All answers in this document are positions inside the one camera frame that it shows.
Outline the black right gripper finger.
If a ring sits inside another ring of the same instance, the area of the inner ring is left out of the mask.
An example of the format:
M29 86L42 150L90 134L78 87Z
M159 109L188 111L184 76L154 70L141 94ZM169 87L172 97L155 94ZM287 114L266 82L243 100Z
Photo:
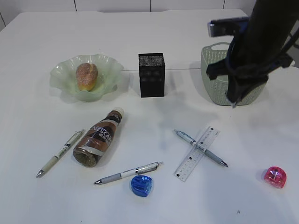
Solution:
M239 89L238 80L235 77L228 77L228 89L226 96L230 103L238 103L240 97Z
M237 83L237 103L245 100L252 103L257 99L256 83L254 82L238 82Z

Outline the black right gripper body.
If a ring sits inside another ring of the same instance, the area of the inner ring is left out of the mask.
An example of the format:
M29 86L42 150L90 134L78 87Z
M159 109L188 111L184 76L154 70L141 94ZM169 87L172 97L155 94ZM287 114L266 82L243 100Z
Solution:
M292 21L249 21L244 32L232 36L226 58L208 65L210 80L227 75L240 81L264 82L270 72L291 65L289 36Z

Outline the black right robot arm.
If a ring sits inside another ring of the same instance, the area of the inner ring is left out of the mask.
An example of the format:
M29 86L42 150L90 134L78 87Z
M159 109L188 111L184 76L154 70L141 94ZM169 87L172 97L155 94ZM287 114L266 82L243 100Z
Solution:
M298 20L297 0L258 0L250 17L208 23L210 37L233 37L226 58L208 65L206 70L210 80L228 77L226 97L233 106L267 83L272 71L291 65L293 58L288 50L298 47L299 32L291 33Z

